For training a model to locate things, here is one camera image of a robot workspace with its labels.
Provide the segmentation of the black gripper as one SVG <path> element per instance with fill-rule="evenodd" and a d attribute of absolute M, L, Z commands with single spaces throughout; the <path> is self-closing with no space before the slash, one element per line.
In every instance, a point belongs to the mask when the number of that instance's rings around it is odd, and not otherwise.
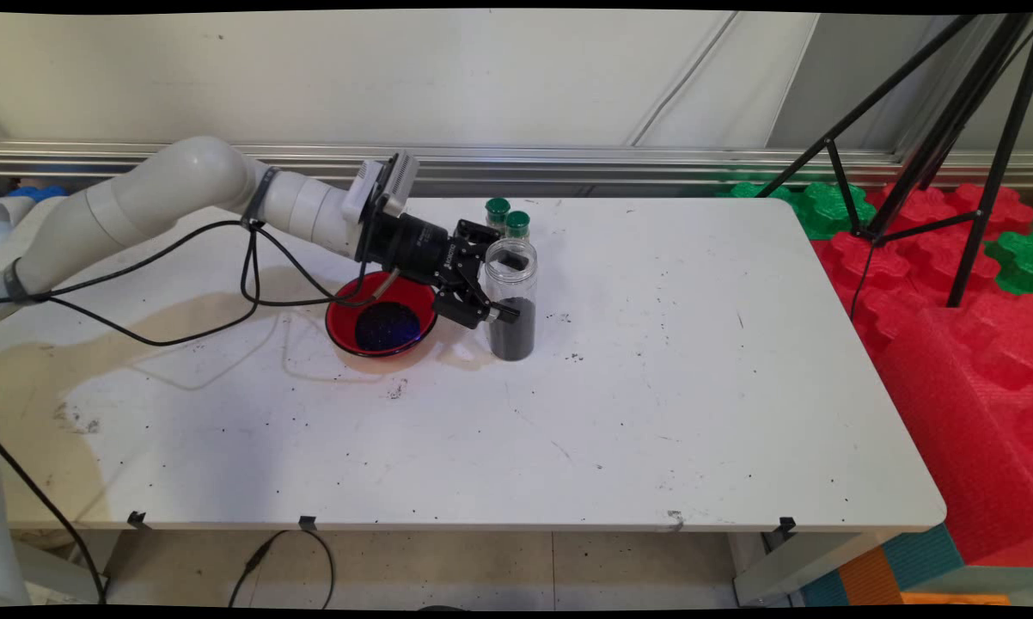
<path fill-rule="evenodd" d="M 379 211 L 364 223 L 358 261 L 379 264 L 404 279 L 436 287 L 434 312 L 466 329 L 482 322 L 514 324 L 521 310 L 493 302 L 478 285 L 467 285 L 459 274 L 462 261 L 486 261 L 492 245 L 504 234 L 492 226 L 458 220 L 453 235 L 410 215 Z"/>

